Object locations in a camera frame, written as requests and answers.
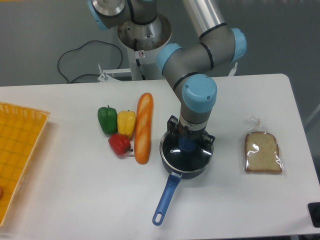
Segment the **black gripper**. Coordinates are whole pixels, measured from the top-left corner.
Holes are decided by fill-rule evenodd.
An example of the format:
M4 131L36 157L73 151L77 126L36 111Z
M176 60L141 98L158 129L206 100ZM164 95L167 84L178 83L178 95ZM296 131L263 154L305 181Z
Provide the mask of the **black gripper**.
M207 121L200 124L179 121L177 117L171 115L167 121L167 131L172 135L178 135L178 138L185 138L195 141L203 136L203 149L213 150L215 137L205 133Z

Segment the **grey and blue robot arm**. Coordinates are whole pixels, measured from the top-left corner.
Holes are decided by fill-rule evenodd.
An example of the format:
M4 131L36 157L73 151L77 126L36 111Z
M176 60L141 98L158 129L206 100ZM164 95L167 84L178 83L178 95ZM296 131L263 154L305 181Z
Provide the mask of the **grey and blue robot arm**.
M193 151L203 139L217 85L207 76L214 68L235 62L247 51L245 35L230 28L214 0L186 0L185 9L199 43L184 49L170 43L171 24L157 10L155 0L90 0L88 7L102 30L117 27L126 47L134 80L164 77L181 108L178 147Z

